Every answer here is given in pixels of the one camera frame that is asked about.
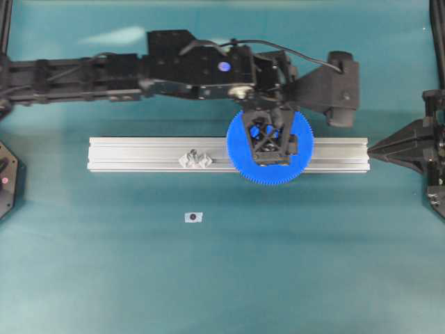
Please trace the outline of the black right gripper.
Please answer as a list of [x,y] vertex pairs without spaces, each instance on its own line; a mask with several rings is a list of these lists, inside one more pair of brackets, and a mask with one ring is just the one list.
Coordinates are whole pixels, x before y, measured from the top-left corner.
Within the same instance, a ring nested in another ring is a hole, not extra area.
[[[437,114],[444,111],[444,90],[426,90],[422,94],[425,117],[411,122],[368,149],[368,156],[386,163],[412,169],[427,177],[426,195],[432,209],[444,218],[444,122]],[[427,140],[423,150],[394,152]]]

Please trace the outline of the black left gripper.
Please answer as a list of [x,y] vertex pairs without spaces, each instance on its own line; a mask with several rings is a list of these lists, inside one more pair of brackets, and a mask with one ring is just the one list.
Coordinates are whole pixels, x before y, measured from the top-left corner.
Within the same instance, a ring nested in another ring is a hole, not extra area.
[[[283,51],[255,53],[247,45],[220,47],[187,30],[147,32],[147,54],[138,69],[142,97],[234,100],[239,104],[281,104],[283,88],[298,71]],[[298,153],[292,109],[244,111],[242,124],[254,162],[289,166]]]

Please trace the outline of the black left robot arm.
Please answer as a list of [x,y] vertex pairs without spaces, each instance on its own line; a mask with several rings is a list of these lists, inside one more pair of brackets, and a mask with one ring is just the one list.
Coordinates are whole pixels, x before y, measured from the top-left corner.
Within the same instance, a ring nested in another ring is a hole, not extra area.
[[283,51],[256,53],[238,40],[222,46],[187,30],[151,31],[147,53],[102,52],[92,57],[12,61],[1,56],[1,114],[16,105],[156,95],[185,100],[232,100],[241,107],[248,151],[261,166],[288,165],[298,153],[295,110],[284,89],[297,72]]

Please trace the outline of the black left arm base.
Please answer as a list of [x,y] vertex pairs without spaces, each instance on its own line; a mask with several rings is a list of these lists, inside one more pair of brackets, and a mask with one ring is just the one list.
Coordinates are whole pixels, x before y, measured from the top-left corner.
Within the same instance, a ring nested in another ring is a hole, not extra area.
[[1,141],[1,224],[8,221],[26,202],[26,164]]

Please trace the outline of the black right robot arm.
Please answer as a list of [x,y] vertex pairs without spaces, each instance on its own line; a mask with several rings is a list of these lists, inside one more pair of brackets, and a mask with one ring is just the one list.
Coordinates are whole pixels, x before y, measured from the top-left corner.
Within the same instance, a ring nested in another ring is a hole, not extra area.
[[426,198],[444,218],[444,2],[429,2],[439,88],[425,90],[425,115],[367,150],[368,156],[412,169],[426,180]]

